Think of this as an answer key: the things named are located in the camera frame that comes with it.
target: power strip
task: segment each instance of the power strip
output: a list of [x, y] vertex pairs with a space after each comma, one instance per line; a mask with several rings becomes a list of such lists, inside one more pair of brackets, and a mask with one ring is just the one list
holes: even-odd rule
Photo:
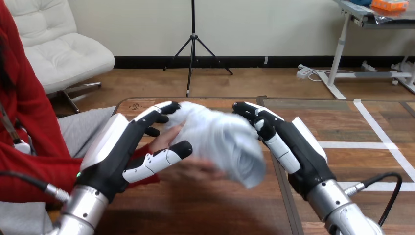
[[312, 73], [312, 69], [310, 69], [309, 67], [303, 67], [300, 71], [297, 72], [297, 77], [301, 79], [308, 78], [308, 76]]

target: red sweater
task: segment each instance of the red sweater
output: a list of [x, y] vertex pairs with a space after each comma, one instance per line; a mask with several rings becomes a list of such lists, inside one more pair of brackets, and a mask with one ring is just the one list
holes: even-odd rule
[[[38, 156], [31, 156], [14, 149], [10, 135], [0, 123], [0, 171], [24, 173], [70, 192], [82, 159], [73, 159], [69, 155], [53, 108], [24, 54], [17, 27], [3, 0], [0, 0], [0, 43], [5, 70], [16, 86], [9, 92], [0, 87], [0, 101], [13, 124], [17, 118], [25, 127], [38, 153]], [[17, 132], [28, 142], [25, 131]], [[149, 148], [145, 146], [137, 150], [134, 157], [147, 152]], [[139, 184], [157, 181], [155, 175]], [[53, 199], [26, 182], [2, 176], [0, 201], [53, 202]]]

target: orange box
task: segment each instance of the orange box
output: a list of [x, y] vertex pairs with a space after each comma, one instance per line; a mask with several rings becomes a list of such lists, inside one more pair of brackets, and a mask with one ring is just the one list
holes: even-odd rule
[[409, 2], [404, 0], [372, 0], [371, 6], [386, 11], [402, 11], [408, 8]]

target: electrical cord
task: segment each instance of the electrical cord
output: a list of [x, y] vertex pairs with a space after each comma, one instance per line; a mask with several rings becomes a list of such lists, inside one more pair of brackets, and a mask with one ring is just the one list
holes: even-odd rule
[[57, 188], [56, 186], [49, 184], [45, 181], [33, 178], [31, 176], [21, 174], [18, 172], [13, 172], [13, 171], [0, 171], [0, 176], [9, 176], [9, 177], [15, 177], [15, 178], [21, 179], [37, 187], [42, 192], [53, 196], [54, 198], [56, 198], [57, 200], [61, 202], [66, 202], [69, 199], [69, 194], [66, 191], [60, 188]]
[[25, 182], [28, 182], [31, 185], [36, 186], [42, 191], [45, 191], [48, 185], [48, 183], [44, 181], [38, 180], [36, 178], [30, 177], [30, 176], [27, 176], [21, 173], [13, 172], [13, 171], [0, 171], [0, 176], [10, 176], [10, 177], [19, 178]]
[[386, 205], [385, 210], [383, 211], [382, 216], [380, 217], [380, 220], [378, 222], [379, 226], [382, 226], [383, 223], [385, 222], [386, 218], [388, 217], [389, 211], [391, 210], [391, 208], [393, 206], [393, 203], [395, 202], [395, 199], [397, 198], [397, 196], [399, 194], [399, 191], [400, 191], [401, 186], [402, 186], [402, 176], [398, 173], [395, 173], [395, 172], [389, 172], [389, 173], [380, 174], [380, 175], [377, 175], [377, 176], [375, 176], [373, 178], [370, 178], [368, 180], [362, 181], [362, 184], [364, 184], [365, 188], [367, 188], [369, 185], [372, 185], [376, 182], [379, 182], [379, 181], [383, 180], [386, 177], [391, 177], [391, 176], [394, 176], [394, 177], [397, 178], [396, 186], [395, 186], [395, 189], [393, 190], [392, 196], [391, 196], [388, 204]]
[[[314, 74], [317, 75], [318, 72], [325, 72], [325, 73], [330, 74], [330, 70], [314, 70], [314, 69], [311, 69], [311, 70], [313, 71], [313, 73], [308, 76], [308, 79], [310, 79], [313, 82], [321, 82], [322, 81], [321, 79], [320, 80], [314, 80], [314, 79], [311, 78], [312, 75], [314, 75]], [[337, 72], [353, 72], [353, 71], [349, 71], [349, 70], [337, 70]]]

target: human hand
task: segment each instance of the human hand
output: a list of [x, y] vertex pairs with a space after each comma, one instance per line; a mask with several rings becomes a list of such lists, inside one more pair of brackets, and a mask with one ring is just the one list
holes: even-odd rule
[[[170, 143], [177, 137], [182, 129], [182, 125], [175, 126], [167, 132], [159, 135], [150, 144], [149, 148], [152, 152], [160, 149], [168, 148]], [[206, 159], [195, 158], [189, 156], [180, 162], [160, 171], [157, 173], [160, 180], [163, 181], [211, 181], [224, 179], [226, 174], [219, 169], [216, 165]]]

